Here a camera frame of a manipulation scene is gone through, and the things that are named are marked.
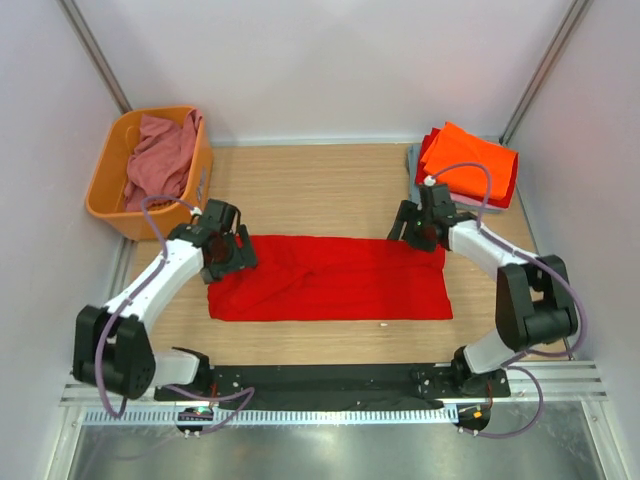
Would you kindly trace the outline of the red t shirt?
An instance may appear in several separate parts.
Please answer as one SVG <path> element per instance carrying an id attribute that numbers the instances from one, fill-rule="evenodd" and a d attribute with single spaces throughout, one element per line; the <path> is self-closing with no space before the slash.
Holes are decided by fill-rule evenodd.
<path id="1" fill-rule="evenodd" d="M 385 239 L 258 235 L 258 264 L 208 288 L 227 322 L 447 321 L 445 252 Z"/>

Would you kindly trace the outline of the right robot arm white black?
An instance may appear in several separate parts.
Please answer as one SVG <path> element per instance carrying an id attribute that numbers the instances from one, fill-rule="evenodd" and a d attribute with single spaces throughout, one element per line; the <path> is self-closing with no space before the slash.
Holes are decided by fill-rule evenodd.
<path id="1" fill-rule="evenodd" d="M 447 376 L 453 391 L 476 395 L 517 355 L 578 332 L 577 301 L 560 257 L 538 257 L 497 236 L 478 215 L 458 211 L 445 184 L 423 185 L 419 194 L 419 203 L 400 203 L 387 238 L 461 255 L 496 284 L 495 328 L 455 351 Z"/>

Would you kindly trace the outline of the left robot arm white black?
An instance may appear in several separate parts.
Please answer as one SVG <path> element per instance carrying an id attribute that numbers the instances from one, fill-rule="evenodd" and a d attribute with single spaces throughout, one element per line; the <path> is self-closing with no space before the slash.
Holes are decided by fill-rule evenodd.
<path id="1" fill-rule="evenodd" d="M 77 315 L 72 375 L 127 400 L 154 388 L 160 395 L 204 398 L 213 387 L 206 355 L 174 347 L 154 352 L 150 334 L 160 314 L 194 276 L 205 284 L 258 264 L 240 210 L 210 199 L 164 236 L 162 249 L 128 287 L 100 307 Z"/>

